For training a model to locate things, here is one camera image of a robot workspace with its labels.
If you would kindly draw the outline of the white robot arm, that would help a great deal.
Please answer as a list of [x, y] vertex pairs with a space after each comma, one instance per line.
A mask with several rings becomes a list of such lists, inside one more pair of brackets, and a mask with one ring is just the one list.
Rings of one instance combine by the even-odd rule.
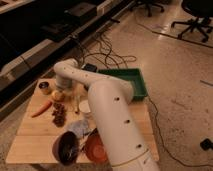
[[56, 86], [66, 89], [75, 80], [88, 87], [88, 103], [113, 171], [160, 171], [132, 117], [130, 82], [75, 67], [75, 60], [54, 65]]

